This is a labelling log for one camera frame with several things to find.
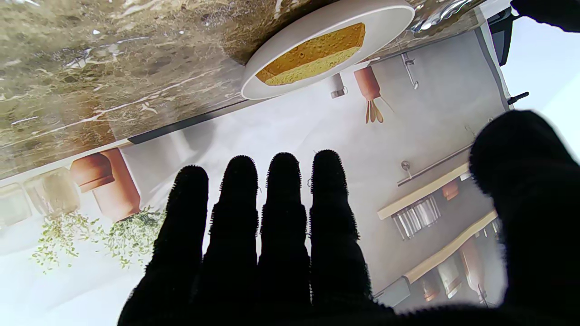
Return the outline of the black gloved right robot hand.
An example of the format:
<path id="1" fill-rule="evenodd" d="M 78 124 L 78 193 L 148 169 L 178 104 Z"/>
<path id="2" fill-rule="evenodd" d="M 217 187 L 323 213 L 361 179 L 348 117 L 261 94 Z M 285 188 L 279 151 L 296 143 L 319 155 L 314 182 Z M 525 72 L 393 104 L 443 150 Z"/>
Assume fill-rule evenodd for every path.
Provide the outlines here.
<path id="1" fill-rule="evenodd" d="M 396 313 L 372 298 L 340 157 L 313 160 L 310 213 L 299 163 L 277 154 L 259 217 L 254 161 L 233 157 L 211 215 L 208 176 L 177 174 L 145 274 L 119 326 L 571 326 L 579 324 L 579 165 L 530 110 L 488 123 L 469 169 L 501 221 L 507 288 L 499 306 Z"/>

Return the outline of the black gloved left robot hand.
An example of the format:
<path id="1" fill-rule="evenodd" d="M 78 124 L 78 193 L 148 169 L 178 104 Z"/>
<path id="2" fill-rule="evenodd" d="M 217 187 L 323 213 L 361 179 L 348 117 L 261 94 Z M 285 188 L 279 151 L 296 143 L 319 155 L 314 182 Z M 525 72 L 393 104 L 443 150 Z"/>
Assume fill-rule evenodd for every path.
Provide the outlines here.
<path id="1" fill-rule="evenodd" d="M 568 33 L 580 32 L 578 0 L 512 0 L 510 4 L 518 14 L 537 23 L 558 27 Z"/>

